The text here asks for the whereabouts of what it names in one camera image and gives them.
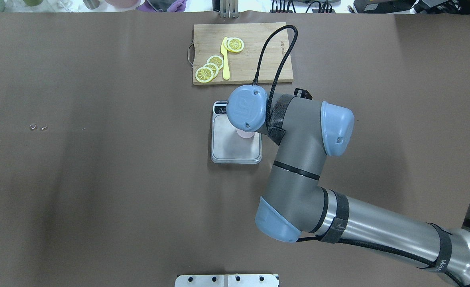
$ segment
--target brown table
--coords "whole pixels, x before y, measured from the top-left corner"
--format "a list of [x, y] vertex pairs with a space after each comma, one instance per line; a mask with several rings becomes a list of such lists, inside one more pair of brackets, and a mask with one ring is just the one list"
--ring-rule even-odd
[[[295, 82], [352, 109], [320, 183], [460, 227], [470, 200], [470, 16], [0, 14], [0, 286], [172, 287], [179, 274], [277, 273], [282, 287], [433, 286], [358, 247], [285, 244], [254, 216], [258, 165], [210, 160], [193, 24], [288, 22]], [[46, 131], [29, 129], [32, 123]]]

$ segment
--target yellow knife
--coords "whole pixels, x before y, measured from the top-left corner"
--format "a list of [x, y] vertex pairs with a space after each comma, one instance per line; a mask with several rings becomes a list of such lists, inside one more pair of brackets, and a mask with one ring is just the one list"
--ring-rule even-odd
[[220, 44], [220, 53], [222, 54], [222, 57], [224, 58], [224, 67], [222, 67], [222, 78], [224, 80], [229, 80], [230, 79], [230, 67], [228, 64], [228, 50], [226, 47], [224, 47], [224, 43], [228, 40], [227, 37], [224, 37], [222, 40], [222, 43]]

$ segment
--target cutting board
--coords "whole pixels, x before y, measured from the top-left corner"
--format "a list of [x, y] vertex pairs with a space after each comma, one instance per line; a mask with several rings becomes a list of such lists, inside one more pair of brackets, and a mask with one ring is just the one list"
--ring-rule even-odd
[[[193, 84], [222, 85], [222, 84], [251, 84], [254, 79], [258, 59], [268, 36], [275, 30], [286, 25], [279, 23], [254, 24], [198, 24], [194, 25], [194, 62]], [[208, 83], [200, 83], [195, 77], [196, 70], [202, 67], [212, 55], [219, 55], [220, 44], [224, 37], [238, 37], [244, 41], [244, 50], [240, 53], [228, 52], [231, 78], [224, 80], [222, 70], [215, 79]], [[265, 49], [260, 68], [259, 83], [271, 83], [284, 53], [289, 47], [288, 29], [275, 35]], [[293, 82], [291, 57], [289, 56], [279, 76], [279, 82]]]

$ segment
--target blue joint cap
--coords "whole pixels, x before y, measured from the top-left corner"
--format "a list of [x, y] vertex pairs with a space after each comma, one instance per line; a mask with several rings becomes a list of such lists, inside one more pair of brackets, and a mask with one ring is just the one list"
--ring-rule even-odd
[[244, 132], [255, 132], [265, 124], [268, 96], [260, 86], [243, 85], [228, 98], [226, 114], [231, 124]]
[[262, 197], [260, 197], [255, 222], [260, 231], [279, 241], [296, 242], [301, 234], [300, 230], [279, 214]]
[[354, 119], [351, 110], [322, 102], [320, 120], [327, 155], [340, 156], [346, 151], [354, 130]]

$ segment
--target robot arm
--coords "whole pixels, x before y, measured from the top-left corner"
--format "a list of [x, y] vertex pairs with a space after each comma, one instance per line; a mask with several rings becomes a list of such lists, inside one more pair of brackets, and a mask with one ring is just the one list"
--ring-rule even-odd
[[[463, 229], [446, 230], [318, 187], [328, 155], [341, 155], [353, 129], [349, 109], [287, 94], [271, 99], [257, 85], [238, 87], [228, 100], [230, 122], [268, 135], [279, 145], [256, 225], [283, 242], [318, 240], [374, 249], [444, 281], [470, 286], [470, 207]], [[299, 238], [302, 231], [313, 238]]]

